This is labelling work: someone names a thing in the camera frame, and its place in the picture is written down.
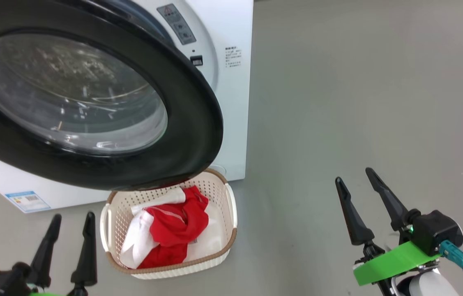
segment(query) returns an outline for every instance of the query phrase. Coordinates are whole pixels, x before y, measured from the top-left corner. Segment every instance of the gray floor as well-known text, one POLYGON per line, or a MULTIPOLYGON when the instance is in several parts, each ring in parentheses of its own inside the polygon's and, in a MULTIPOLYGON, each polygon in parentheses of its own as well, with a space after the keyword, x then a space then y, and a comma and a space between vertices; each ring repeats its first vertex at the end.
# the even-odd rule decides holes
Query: gray floor
MULTIPOLYGON (((366 166, 408 208, 437 208, 463 228, 463 1, 266 0, 254 14, 248 171, 233 183, 239 236, 228 259, 142 281, 99 252, 91 295, 376 295, 352 276, 361 248, 333 182, 344 178, 382 243, 389 218, 366 166)), ((101 208, 58 210, 50 291, 72 288, 85 213, 101 208)), ((30 262, 54 213, 25 215, 0 196, 0 268, 30 262)), ((441 270, 463 295, 463 273, 441 270)))

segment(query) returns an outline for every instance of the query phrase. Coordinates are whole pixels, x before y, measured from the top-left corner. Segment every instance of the laundry basket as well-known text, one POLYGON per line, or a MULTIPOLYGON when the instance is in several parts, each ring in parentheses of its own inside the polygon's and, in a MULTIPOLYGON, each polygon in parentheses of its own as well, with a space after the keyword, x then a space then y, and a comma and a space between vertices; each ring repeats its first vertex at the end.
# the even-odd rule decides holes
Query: laundry basket
POLYGON ((100 238, 107 259, 113 266, 133 277, 150 280, 177 277, 202 271, 221 264, 228 256, 231 245, 237 235, 237 207, 233 190, 227 180, 217 171, 206 170, 195 178, 184 183, 156 190, 113 192, 105 204, 100 216, 100 238), (133 218, 131 207, 144 202, 152 201, 165 194, 169 189, 176 187, 197 186, 200 192, 209 199, 208 207, 215 210, 218 218, 222 218, 222 249, 205 257, 186 261, 182 264, 163 266, 157 268, 129 269, 120 262, 120 251, 127 229, 133 218))

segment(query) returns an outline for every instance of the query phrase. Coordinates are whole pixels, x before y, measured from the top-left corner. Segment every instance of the warning label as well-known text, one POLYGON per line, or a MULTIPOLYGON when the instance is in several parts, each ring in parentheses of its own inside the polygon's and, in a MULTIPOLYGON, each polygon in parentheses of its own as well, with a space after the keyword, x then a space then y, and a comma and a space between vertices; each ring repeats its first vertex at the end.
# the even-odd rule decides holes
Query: warning label
POLYGON ((226 47, 226 68, 238 67, 242 61, 242 49, 236 46, 226 47))
POLYGON ((157 11, 164 17, 166 22, 171 26, 175 34, 182 45, 193 43, 197 41, 191 28, 186 23, 186 20, 180 14, 180 11, 173 5, 168 4, 166 6, 158 7, 157 11))

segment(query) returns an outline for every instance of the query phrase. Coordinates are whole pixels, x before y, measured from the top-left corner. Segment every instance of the washing machine door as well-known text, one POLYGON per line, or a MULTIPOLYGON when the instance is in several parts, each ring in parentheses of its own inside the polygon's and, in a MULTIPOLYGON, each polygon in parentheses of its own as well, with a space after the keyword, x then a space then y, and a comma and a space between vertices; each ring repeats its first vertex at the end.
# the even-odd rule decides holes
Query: washing machine door
POLYGON ((222 126, 204 77, 145 23, 99 0, 0 0, 1 161, 151 189, 208 167, 222 126))

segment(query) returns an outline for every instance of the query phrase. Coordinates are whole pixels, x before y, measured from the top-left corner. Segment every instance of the washing machine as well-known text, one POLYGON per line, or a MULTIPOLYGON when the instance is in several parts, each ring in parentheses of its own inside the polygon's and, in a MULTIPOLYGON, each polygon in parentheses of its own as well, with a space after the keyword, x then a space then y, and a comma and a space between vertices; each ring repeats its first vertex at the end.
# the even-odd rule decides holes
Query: washing machine
POLYGON ((0 0, 0 194, 23 212, 244 178, 252 0, 0 0))

